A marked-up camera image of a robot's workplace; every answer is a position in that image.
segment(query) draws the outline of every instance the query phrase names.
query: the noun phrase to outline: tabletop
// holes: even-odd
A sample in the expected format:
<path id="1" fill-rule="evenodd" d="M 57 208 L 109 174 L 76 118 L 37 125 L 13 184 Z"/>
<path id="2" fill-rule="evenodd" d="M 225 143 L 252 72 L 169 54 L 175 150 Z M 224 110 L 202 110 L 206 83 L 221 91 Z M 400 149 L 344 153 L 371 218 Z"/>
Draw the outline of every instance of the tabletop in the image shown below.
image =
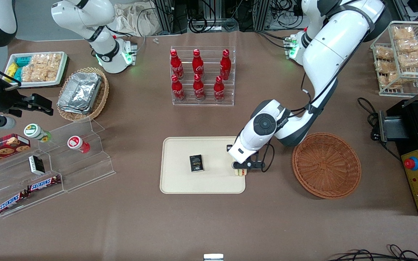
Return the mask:
<path id="1" fill-rule="evenodd" d="M 289 35 L 293 31 L 277 32 Z M 364 43 L 338 76 L 338 87 L 310 129 L 330 132 L 350 144 L 361 160 L 357 190 L 339 200 L 319 199 L 292 171 L 292 148 L 272 140 L 276 155 L 267 173 L 251 171 L 237 195 L 166 195 L 159 190 L 161 151 L 167 137 L 235 136 L 263 100 L 293 109 L 307 103 L 300 90 L 304 70 L 281 48 L 255 33 L 186 33 L 151 38 L 136 65 L 106 74 L 110 93 L 96 120 L 105 127 L 103 148 L 116 174 L 0 219 L 3 260 L 201 260 L 223 253 L 230 260 L 327 260 L 365 248 L 388 254 L 387 244 L 418 252 L 418 216 L 400 162 L 370 140 L 362 96 L 376 109 L 399 98 L 376 94 L 370 43 Z M 130 38 L 141 45 L 142 38 Z M 176 107 L 171 102 L 171 46 L 235 46 L 234 107 Z M 99 67 L 84 40 L 15 40 L 9 53 L 64 51 L 67 75 Z M 304 88 L 312 86 L 306 78 Z M 22 90 L 55 102 L 60 88 Z M 68 124 L 57 111 L 48 117 L 23 112 L 12 130 L 31 122 L 50 130 Z"/>

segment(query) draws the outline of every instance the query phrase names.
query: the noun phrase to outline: wicker basket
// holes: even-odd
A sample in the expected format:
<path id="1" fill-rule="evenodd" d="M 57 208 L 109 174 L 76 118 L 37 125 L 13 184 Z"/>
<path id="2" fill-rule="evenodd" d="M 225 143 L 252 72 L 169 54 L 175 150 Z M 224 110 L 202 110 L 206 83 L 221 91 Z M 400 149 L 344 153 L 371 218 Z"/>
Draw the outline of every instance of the wicker basket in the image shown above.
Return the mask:
<path id="1" fill-rule="evenodd" d="M 361 176 L 355 151 L 343 139 L 325 132 L 308 135 L 295 147 L 292 165 L 301 185 L 326 199 L 350 195 Z"/>
<path id="2" fill-rule="evenodd" d="M 106 100 L 107 100 L 107 96 L 109 94 L 109 83 L 107 82 L 106 76 L 104 75 L 104 73 L 102 71 L 100 71 L 97 68 L 83 68 L 80 69 L 78 71 L 76 71 L 76 73 L 96 73 L 99 76 L 101 76 L 102 81 L 101 81 L 101 86 L 98 92 L 98 96 L 96 97 L 95 103 L 93 105 L 93 110 L 91 111 L 90 114 L 79 114 L 79 113 L 72 113 L 72 112 L 67 112 L 67 111 L 63 111 L 58 107 L 58 111 L 59 114 L 61 114 L 61 116 L 66 119 L 66 120 L 71 120 L 71 121 L 78 121 L 81 120 L 83 118 L 86 117 L 90 117 L 90 119 L 94 119 L 96 118 L 100 112 L 104 109 L 104 105 L 106 105 Z M 73 74 L 71 74 L 71 76 L 68 77 L 68 79 L 64 82 L 61 92 L 59 94 L 59 97 L 61 97 L 63 91 L 65 90 L 65 86 L 67 85 L 67 82 L 71 79 Z"/>

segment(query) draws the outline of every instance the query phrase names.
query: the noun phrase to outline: snack jar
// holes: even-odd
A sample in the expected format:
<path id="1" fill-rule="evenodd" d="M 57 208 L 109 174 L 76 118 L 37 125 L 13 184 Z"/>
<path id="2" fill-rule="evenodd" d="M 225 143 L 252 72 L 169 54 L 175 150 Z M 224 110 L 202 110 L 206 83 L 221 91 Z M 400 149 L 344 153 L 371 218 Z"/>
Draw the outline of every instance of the snack jar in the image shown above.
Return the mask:
<path id="1" fill-rule="evenodd" d="M 67 141 L 67 146 L 72 150 L 78 150 L 81 153 L 87 153 L 90 150 L 90 144 L 79 136 L 72 136 Z"/>
<path id="2" fill-rule="evenodd" d="M 51 139 L 51 133 L 43 130 L 38 124 L 30 123 L 24 129 L 25 136 L 39 140 L 40 142 L 47 142 Z"/>

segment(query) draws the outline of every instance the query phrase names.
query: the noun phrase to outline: red emergency stop button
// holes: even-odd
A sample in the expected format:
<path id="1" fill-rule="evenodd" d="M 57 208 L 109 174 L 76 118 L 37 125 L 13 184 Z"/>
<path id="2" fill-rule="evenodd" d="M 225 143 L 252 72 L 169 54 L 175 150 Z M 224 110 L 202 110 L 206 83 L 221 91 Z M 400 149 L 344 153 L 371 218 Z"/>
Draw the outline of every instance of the red emergency stop button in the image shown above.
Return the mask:
<path id="1" fill-rule="evenodd" d="M 410 157 L 404 160 L 404 167 L 410 170 L 418 170 L 418 159 Z"/>

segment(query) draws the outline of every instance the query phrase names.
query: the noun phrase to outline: cookie box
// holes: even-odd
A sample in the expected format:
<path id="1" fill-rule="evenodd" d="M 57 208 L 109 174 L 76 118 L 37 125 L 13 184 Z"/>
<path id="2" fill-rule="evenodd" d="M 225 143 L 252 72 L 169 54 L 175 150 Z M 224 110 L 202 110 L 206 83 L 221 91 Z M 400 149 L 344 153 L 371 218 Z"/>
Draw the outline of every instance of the cookie box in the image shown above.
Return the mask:
<path id="1" fill-rule="evenodd" d="M 30 141 L 17 134 L 9 134 L 0 138 L 0 159 L 30 150 Z"/>

